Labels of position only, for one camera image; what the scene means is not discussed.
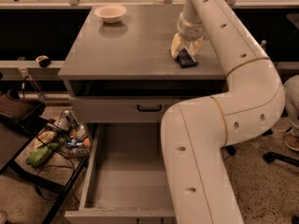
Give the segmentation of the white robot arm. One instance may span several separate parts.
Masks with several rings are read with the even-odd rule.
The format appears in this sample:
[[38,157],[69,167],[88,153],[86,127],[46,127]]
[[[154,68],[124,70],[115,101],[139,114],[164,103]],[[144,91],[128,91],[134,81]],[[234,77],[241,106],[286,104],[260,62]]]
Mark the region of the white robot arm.
[[244,224],[221,148],[257,137],[284,109],[277,69],[224,0],[186,0],[179,17],[202,24],[228,90],[172,105],[161,145],[177,224]]

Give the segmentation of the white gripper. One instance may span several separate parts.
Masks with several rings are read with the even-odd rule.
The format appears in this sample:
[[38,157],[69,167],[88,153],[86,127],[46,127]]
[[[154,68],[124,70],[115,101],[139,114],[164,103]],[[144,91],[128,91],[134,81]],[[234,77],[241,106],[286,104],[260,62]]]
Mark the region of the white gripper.
[[197,15],[188,17],[181,12],[178,18],[178,33],[174,35],[170,49],[172,58],[176,59],[178,53],[184,48],[184,39],[192,41],[189,53],[194,57],[203,44],[204,34],[204,26]]

